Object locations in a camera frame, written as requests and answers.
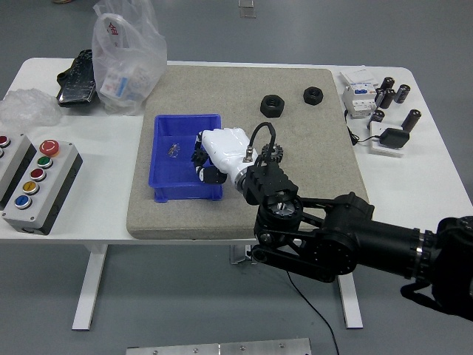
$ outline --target gray foam pad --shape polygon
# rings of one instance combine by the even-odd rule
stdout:
[[[323,91],[319,105],[304,102],[307,87]],[[285,101],[280,118],[266,118],[259,111],[262,98],[270,94]],[[367,199],[329,70],[168,66],[146,103],[126,221],[131,236],[160,240],[253,237],[257,207],[249,206],[229,181],[220,201],[154,202],[154,190],[148,186],[154,118],[199,113],[218,113],[222,128],[243,128],[248,137],[258,124],[270,121],[276,143],[284,149],[280,166],[299,187],[300,196],[334,198],[353,191]],[[268,131],[262,129],[255,147],[260,150],[269,139]]]

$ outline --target blue button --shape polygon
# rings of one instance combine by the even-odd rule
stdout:
[[[31,205],[31,198],[29,196],[21,195],[15,199],[15,206],[18,209],[27,209],[28,207],[30,207],[30,205]]]

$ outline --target black cable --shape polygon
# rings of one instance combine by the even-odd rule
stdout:
[[[348,115],[348,110],[346,109],[344,113],[345,123],[347,122],[347,115]],[[348,127],[348,125],[347,125],[347,128],[348,128],[348,134],[350,135],[350,139],[352,140],[353,146],[356,145],[357,143],[366,142],[372,138],[379,138],[379,135],[372,135],[371,137],[368,137],[367,139],[363,139],[362,141],[360,141],[360,137],[357,136],[355,133],[353,133],[351,129]]]
[[[262,122],[260,123],[253,131],[253,134],[251,135],[251,138],[250,138],[250,143],[249,143],[249,146],[253,146],[253,142],[254,142],[254,138],[256,137],[256,134],[258,133],[258,131],[262,128],[266,126],[268,129],[269,129],[269,133],[271,134],[271,140],[270,140],[270,143],[269,143],[269,147],[270,147],[270,151],[268,154],[267,157],[265,157],[265,163],[269,163],[271,161],[271,152],[273,151],[274,149],[274,142],[276,141],[276,130],[274,129],[273,127],[273,124],[271,124],[270,122]]]
[[[330,333],[332,334],[332,339],[333,339],[333,344],[335,345],[335,349],[337,351],[337,355],[340,355],[340,351],[338,351],[338,345],[337,345],[337,341],[335,339],[335,334],[333,333],[333,329],[332,327],[330,326],[329,322],[324,318],[324,316],[322,316],[320,314],[319,311],[317,311],[317,309],[312,305],[312,303],[309,302],[309,300],[302,294],[302,292],[297,288],[297,286],[294,284],[293,282],[293,279],[291,279],[290,275],[289,275],[289,271],[286,271],[287,273],[287,277],[289,277],[289,281],[290,283],[292,284],[292,286],[296,289],[296,291],[299,293],[299,295],[302,297],[302,299],[304,299],[304,301],[319,315],[319,317],[325,322],[325,324],[327,325],[327,327],[330,329]]]
[[[380,138],[381,136],[380,135],[372,135],[371,137],[368,137],[367,139],[363,139],[362,141],[358,141],[356,143],[361,143],[361,142],[366,142],[367,140],[369,139],[372,139],[372,138]]]

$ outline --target black gear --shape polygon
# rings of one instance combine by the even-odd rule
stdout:
[[[283,153],[284,153],[284,150],[279,144],[274,145],[274,151],[271,153],[269,152],[269,144],[266,144],[261,149],[261,155],[263,156],[264,159],[266,159],[266,157],[270,155],[271,161],[275,161],[277,163],[281,163]]]

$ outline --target black robotic arm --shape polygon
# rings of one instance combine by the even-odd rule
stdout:
[[[275,161],[248,167],[243,195],[259,206],[256,261],[325,283],[358,264],[413,278],[404,297],[473,321],[473,217],[446,218],[436,233],[421,232],[373,221],[374,206],[353,192],[322,200],[297,191]],[[307,209],[323,209],[325,218]],[[435,300],[416,293],[429,285]]]

